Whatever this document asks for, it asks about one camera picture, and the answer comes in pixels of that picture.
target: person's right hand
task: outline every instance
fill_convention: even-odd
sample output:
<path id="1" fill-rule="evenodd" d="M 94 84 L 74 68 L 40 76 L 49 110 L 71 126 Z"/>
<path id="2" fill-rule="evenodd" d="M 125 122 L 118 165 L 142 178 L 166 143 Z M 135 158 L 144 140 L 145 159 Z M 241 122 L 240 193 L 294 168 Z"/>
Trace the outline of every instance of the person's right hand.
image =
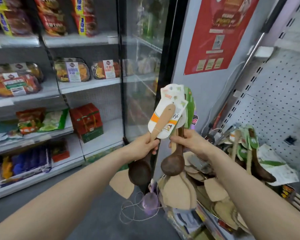
<path id="1" fill-rule="evenodd" d="M 201 137 L 193 129 L 184 129 L 183 134 L 185 138 L 180 136 L 171 136 L 170 140 L 187 147 L 202 160 L 206 161 L 211 153 L 216 150 L 214 145 Z"/>

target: forearm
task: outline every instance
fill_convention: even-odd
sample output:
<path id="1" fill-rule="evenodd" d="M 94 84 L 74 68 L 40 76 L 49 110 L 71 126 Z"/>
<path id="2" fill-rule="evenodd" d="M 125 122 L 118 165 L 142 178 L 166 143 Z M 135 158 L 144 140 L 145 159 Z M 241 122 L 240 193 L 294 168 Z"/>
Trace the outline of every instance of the forearm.
<path id="1" fill-rule="evenodd" d="M 126 155 L 118 149 L 37 196 L 0 223 L 0 239 L 65 239 L 127 163 Z"/>
<path id="2" fill-rule="evenodd" d="M 208 157 L 256 239 L 300 239 L 300 212 L 220 149 Z"/>

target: person's left hand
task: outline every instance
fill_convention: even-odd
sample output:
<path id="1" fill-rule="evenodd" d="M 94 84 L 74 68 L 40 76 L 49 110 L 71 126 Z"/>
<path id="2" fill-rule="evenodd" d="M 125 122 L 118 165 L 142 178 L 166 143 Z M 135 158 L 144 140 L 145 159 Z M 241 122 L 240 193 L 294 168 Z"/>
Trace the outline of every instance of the person's left hand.
<path id="1" fill-rule="evenodd" d="M 123 147 L 125 153 L 128 155 L 128 161 L 136 161 L 144 158 L 152 149 L 152 154 L 155 155 L 159 146 L 159 139 L 150 141 L 150 132 L 143 136 L 136 138 L 132 143 Z"/>

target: glass panel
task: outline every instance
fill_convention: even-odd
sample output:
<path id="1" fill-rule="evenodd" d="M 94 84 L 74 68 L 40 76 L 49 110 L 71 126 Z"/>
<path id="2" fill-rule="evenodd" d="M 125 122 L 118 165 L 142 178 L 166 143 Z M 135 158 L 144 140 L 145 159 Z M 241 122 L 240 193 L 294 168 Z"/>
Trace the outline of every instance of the glass panel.
<path id="1" fill-rule="evenodd" d="M 148 131 L 154 111 L 168 6 L 169 0 L 126 0 L 123 88 L 128 141 Z"/>

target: cartoon figure on label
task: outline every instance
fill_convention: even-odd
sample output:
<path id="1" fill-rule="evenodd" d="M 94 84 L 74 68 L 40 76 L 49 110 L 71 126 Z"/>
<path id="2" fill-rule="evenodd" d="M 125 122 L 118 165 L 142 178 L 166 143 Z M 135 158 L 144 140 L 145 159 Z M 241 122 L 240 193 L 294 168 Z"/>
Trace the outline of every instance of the cartoon figure on label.
<path id="1" fill-rule="evenodd" d="M 166 127 L 164 127 L 163 129 L 166 131 L 170 131 L 171 128 L 172 128 L 172 125 L 169 124 Z"/>

